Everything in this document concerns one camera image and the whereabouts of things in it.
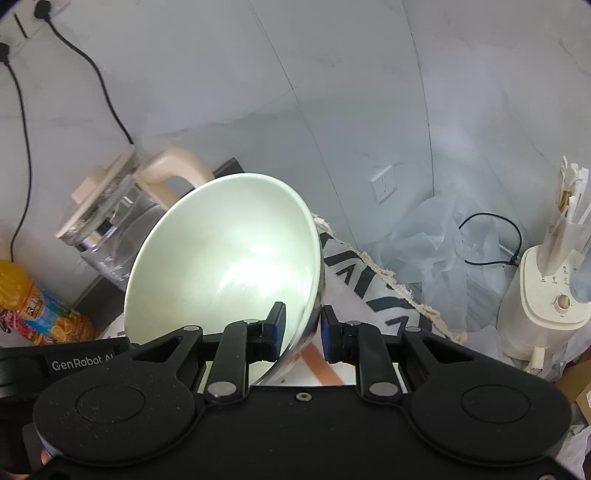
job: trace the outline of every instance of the utensil holder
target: utensil holder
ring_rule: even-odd
[[[540,273],[544,276],[554,275],[572,250],[583,250],[588,233],[586,225],[570,222],[554,208],[544,242],[538,250]]]

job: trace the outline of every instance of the bottle label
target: bottle label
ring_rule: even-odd
[[[23,301],[19,315],[29,327],[56,343],[92,340],[92,325],[85,317],[35,284]]]
[[[16,312],[3,310],[0,312],[0,322],[8,329],[8,333],[14,331],[25,337],[33,345],[49,345],[55,343],[52,338],[46,337],[36,332],[21,320]]]

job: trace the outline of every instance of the white ceramic bowl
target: white ceramic bowl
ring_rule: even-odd
[[[193,190],[144,242],[125,293],[125,332],[146,343],[185,325],[205,334],[238,320],[265,319],[286,305],[281,359],[251,367],[268,381],[316,327],[322,267],[314,220],[285,183],[255,173]]]

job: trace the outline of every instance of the kettle handle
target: kettle handle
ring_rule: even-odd
[[[165,183],[170,177],[182,177],[197,188],[213,180],[213,173],[189,150],[168,147],[140,167],[136,181],[164,210],[168,210],[178,201],[178,196]]]

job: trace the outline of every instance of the orange juice bottle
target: orange juice bottle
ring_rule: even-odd
[[[0,308],[56,343],[92,340],[90,320],[49,295],[16,263],[0,260]]]

